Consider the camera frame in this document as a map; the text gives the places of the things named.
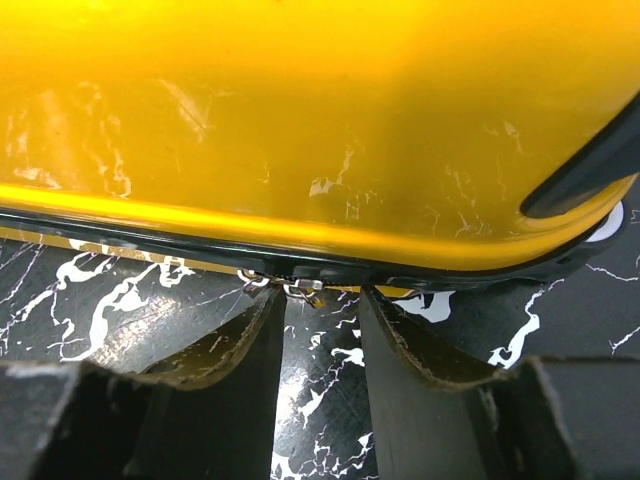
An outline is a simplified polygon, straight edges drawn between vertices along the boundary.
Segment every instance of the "black rubber trim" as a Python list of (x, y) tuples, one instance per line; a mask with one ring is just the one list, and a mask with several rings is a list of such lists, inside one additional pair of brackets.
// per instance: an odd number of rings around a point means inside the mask
[(562, 215), (640, 172), (640, 94), (522, 203), (533, 218)]
[(599, 243), (583, 243), (598, 227), (596, 225), (537, 260), (516, 267), (464, 272), (227, 242), (7, 208), (0, 208), (0, 226), (254, 270), (277, 277), (317, 279), (334, 285), (392, 285), (431, 291), (475, 288), (512, 278), (553, 280), (579, 268), (586, 258), (602, 250)]

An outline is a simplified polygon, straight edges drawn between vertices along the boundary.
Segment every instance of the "black marble surface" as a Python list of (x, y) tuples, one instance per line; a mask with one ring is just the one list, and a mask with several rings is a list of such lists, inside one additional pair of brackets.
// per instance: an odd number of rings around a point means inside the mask
[[(640, 353), (640, 185), (613, 248), (573, 276), (540, 286), (398, 301), (476, 357), (512, 367), (526, 354)], [(5, 240), (0, 251), (0, 356), (91, 359), (141, 370), (249, 305), (239, 279)], [(313, 310), (289, 299), (272, 479), (377, 478), (355, 293), (325, 291)]]

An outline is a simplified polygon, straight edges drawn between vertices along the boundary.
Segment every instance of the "yellow car body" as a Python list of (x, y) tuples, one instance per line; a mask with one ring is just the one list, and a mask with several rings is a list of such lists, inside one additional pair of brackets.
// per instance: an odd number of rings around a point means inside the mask
[(633, 182), (521, 211), (636, 96), (639, 19), (634, 0), (5, 0), (0, 205), (296, 255), (526, 264)]

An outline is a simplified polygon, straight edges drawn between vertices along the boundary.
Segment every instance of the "black dark piece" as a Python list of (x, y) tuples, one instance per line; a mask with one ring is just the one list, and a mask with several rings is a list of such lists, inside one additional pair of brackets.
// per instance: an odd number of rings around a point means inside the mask
[(599, 226), (595, 225), (535, 260), (513, 267), (469, 272), (228, 242), (9, 208), (0, 208), (0, 226), (210, 262), (275, 277), (315, 279), (326, 285), (393, 285), (428, 291), (485, 287), (513, 278), (543, 282), (562, 278), (609, 245), (609, 242), (585, 242)]
[(285, 305), (267, 287), (145, 374), (1, 364), (0, 479), (267, 479)]
[(640, 95), (522, 203), (522, 213), (562, 215), (615, 180), (640, 172)]
[(360, 322), (381, 479), (640, 478), (640, 360), (491, 371), (373, 289)]

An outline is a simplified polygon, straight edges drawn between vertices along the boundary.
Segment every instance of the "white round object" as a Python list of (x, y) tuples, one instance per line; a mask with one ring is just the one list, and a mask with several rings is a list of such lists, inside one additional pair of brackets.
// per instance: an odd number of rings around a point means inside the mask
[(611, 237), (614, 233), (620, 230), (622, 222), (624, 221), (624, 207), (622, 202), (618, 202), (607, 220), (587, 239), (587, 243), (601, 242)]

